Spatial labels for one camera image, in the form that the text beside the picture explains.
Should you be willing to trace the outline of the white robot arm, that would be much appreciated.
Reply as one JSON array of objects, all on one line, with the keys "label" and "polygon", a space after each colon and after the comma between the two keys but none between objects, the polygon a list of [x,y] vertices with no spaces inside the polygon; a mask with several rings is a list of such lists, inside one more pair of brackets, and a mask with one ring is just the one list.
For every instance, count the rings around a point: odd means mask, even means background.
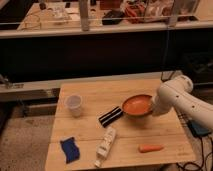
[{"label": "white robot arm", "polygon": [[192,96],[192,90],[192,80],[179,75],[160,84],[151,99],[150,108],[155,116],[159,116],[174,107],[213,131],[213,105]]}]

